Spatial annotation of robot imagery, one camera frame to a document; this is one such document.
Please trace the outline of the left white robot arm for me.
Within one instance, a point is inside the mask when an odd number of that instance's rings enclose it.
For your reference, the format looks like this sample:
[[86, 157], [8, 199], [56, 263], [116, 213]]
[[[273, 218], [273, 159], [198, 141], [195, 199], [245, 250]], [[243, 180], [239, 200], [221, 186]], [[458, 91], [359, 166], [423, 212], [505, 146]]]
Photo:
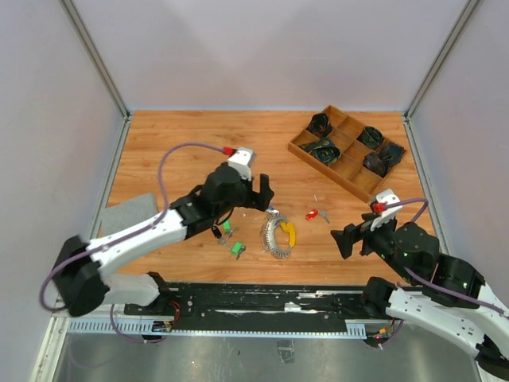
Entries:
[[65, 240], [50, 275], [64, 309], [72, 317], [91, 313], [105, 303], [114, 287], [107, 281], [119, 268], [170, 244], [188, 240], [218, 224], [236, 208], [267, 210], [274, 191], [266, 174], [259, 190], [240, 172], [222, 163], [205, 183], [176, 199], [156, 216], [107, 238]]

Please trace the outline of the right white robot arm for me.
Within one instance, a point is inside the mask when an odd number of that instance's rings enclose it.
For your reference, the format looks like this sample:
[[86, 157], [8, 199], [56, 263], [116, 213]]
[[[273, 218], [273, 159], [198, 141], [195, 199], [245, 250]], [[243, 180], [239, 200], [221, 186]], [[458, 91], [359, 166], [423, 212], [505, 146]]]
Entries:
[[383, 314], [413, 323], [453, 343], [485, 372], [508, 379], [508, 307], [469, 262], [440, 251], [439, 240], [414, 222], [349, 224], [333, 230], [344, 259], [361, 243], [413, 287], [411, 294], [381, 277], [370, 277], [360, 299], [369, 318]]

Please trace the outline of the red tagged key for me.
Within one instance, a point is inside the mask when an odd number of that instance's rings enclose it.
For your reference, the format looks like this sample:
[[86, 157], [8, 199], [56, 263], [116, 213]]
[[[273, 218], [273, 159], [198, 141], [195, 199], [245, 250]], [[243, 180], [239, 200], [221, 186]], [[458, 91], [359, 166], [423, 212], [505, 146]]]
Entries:
[[316, 210], [316, 209], [312, 209], [311, 211], [309, 211], [306, 215], [305, 215], [305, 219], [307, 221], [310, 221], [312, 219], [314, 219], [317, 215], [319, 214], [319, 212]]

